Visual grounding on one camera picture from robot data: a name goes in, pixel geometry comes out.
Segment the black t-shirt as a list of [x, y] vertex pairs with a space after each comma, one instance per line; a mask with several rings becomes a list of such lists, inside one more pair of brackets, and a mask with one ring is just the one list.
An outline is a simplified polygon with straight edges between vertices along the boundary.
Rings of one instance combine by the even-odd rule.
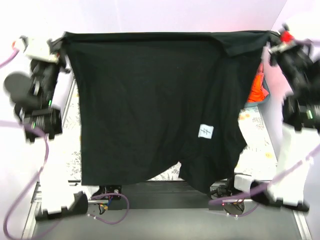
[[234, 175], [246, 141], [238, 124], [267, 31], [71, 33], [81, 182], [147, 181], [177, 163], [207, 194]]

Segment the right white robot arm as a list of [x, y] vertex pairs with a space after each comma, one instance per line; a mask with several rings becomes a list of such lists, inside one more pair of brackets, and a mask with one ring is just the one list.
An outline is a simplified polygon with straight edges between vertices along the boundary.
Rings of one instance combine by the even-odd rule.
[[287, 28], [269, 40], [271, 66], [278, 65], [291, 86], [282, 107], [282, 144], [276, 175], [269, 182], [236, 174], [236, 199], [308, 212], [304, 187], [312, 158], [320, 151], [320, 61], [310, 58], [315, 41], [295, 39]]

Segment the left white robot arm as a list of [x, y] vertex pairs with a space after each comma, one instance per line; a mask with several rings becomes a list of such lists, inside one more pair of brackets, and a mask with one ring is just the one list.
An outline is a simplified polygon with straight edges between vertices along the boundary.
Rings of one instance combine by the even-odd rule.
[[56, 220], [88, 211], [88, 197], [81, 187], [72, 187], [63, 157], [66, 142], [62, 138], [73, 74], [62, 48], [62, 40], [21, 36], [13, 42], [15, 54], [30, 60], [30, 73], [12, 72], [3, 86], [14, 104], [17, 123], [1, 121], [4, 127], [21, 128], [27, 144], [25, 157], [39, 169], [9, 207], [10, 217], [28, 191], [39, 183], [40, 209], [37, 221]]

